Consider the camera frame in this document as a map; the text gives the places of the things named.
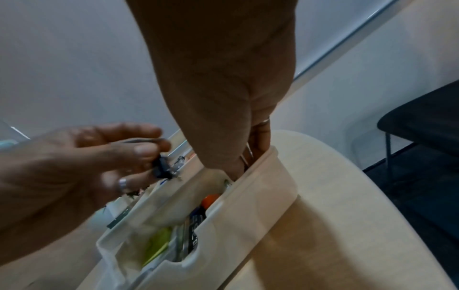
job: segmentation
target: yellow-green object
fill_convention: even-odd
[[[160,229],[148,240],[147,250],[145,251],[145,260],[142,267],[153,261],[157,256],[164,252],[169,246],[171,240],[172,228],[165,227]]]

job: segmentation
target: orange object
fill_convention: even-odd
[[[220,194],[208,195],[202,200],[201,206],[204,207],[205,210],[207,210],[219,197]]]

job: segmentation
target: white storage container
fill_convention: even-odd
[[[173,146],[184,140],[172,137]],[[97,242],[117,290],[215,290],[245,259],[297,197],[296,184],[271,147],[225,191],[227,175],[205,169],[197,156],[175,178],[156,187]],[[197,248],[181,262],[142,269],[148,239],[183,223],[209,194],[224,194],[195,230]]]

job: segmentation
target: dark carpet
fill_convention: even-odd
[[[386,164],[364,172],[404,215],[459,288],[459,158],[422,145],[393,157],[393,182]]]

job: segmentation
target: black chair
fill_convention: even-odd
[[[386,133],[386,164],[393,181],[391,135],[459,157],[459,81],[408,102],[384,115],[378,129]]]

